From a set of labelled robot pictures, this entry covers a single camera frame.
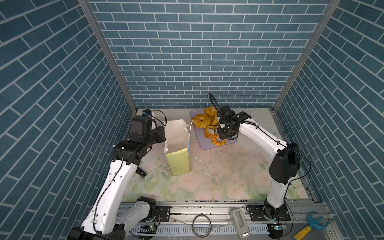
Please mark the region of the small yellow horn bread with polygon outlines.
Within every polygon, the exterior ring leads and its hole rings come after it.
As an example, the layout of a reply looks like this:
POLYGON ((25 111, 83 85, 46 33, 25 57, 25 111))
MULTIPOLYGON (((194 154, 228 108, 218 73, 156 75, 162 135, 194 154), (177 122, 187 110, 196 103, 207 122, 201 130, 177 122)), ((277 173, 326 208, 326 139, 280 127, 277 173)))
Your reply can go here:
POLYGON ((217 126, 218 124, 219 124, 219 119, 218 119, 217 116, 214 116, 214 117, 212 118, 212 123, 211 123, 211 125, 212 125, 212 126, 217 126))

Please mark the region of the metal kitchen tongs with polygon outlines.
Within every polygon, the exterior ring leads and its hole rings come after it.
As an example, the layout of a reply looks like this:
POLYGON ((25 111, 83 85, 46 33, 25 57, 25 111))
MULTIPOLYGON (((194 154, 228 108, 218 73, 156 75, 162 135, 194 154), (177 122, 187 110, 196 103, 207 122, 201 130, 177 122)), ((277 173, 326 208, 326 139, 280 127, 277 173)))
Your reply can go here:
POLYGON ((220 119, 222 117, 222 110, 221 110, 219 103, 217 102, 216 98, 211 93, 209 93, 208 96, 209 96, 209 100, 211 101, 213 107, 217 111, 218 118, 220 119))

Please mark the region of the twisted ring doughnut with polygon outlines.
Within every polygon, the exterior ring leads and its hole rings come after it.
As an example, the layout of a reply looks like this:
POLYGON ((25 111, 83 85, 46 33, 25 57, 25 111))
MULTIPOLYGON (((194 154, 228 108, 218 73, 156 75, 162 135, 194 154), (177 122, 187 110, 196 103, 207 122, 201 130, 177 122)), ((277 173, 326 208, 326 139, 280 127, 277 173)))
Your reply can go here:
POLYGON ((217 147, 221 147, 221 146, 226 145, 227 140, 226 140, 226 139, 221 140, 218 134, 214 134, 214 135, 211 136, 211 142, 212 142, 212 144, 214 144, 215 146, 217 146, 217 147))

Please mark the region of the striped long bread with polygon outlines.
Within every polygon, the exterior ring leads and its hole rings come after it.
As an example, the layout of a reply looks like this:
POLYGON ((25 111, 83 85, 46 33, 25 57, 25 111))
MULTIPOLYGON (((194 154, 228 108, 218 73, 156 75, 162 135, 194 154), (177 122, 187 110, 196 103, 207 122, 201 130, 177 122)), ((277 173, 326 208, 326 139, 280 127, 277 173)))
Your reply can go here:
POLYGON ((220 126, 208 126, 205 128, 205 137, 210 139, 213 135, 217 134, 217 129, 220 126))

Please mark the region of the white paper gift bag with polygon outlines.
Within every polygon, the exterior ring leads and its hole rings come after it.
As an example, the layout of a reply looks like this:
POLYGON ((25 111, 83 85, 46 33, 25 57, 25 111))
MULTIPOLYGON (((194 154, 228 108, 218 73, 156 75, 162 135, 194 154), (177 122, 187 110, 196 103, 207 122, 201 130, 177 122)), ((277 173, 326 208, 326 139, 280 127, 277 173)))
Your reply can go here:
POLYGON ((165 126, 165 156, 173 176, 191 172, 190 130, 184 120, 169 121, 165 126))

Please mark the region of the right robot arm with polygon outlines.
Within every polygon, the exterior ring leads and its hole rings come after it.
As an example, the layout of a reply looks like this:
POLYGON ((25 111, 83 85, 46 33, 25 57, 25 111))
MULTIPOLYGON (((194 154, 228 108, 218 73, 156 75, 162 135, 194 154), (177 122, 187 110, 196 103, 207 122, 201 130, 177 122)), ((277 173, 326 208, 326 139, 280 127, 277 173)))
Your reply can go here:
POLYGON ((301 167, 300 147, 295 143, 289 144, 270 135, 245 112, 236 114, 229 106, 215 107, 215 109, 220 124, 218 135, 221 140, 233 140, 239 134, 244 135, 271 157, 269 175, 272 182, 263 211, 268 220, 276 220, 286 210, 286 194, 289 185, 296 180, 301 167))

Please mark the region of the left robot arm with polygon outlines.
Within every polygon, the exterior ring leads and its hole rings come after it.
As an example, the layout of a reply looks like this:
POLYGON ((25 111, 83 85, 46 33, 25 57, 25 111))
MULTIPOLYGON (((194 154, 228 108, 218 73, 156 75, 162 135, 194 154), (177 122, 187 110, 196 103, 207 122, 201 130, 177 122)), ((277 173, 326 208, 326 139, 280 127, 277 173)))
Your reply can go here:
POLYGON ((106 181, 94 206, 82 224, 71 229, 69 240, 123 240, 139 222, 156 218, 156 201, 147 197, 138 198, 124 214, 117 213, 132 176, 147 175, 139 167, 142 158, 153 145, 166 141, 165 126, 150 110, 132 118, 127 139, 114 147, 106 181))

